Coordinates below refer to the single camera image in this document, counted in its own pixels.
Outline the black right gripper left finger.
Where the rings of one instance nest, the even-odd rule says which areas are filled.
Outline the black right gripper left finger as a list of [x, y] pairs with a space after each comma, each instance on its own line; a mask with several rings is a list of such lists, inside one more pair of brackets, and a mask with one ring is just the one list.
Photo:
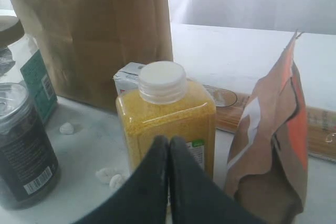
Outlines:
[[168, 139], [156, 136], [127, 181], [76, 223], [165, 223], [169, 153]]

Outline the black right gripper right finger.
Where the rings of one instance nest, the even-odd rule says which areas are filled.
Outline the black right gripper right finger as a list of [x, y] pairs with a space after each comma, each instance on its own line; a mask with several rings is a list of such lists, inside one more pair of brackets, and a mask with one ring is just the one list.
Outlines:
[[181, 137], [170, 140], [168, 167], [173, 223], [265, 223], [219, 189]]

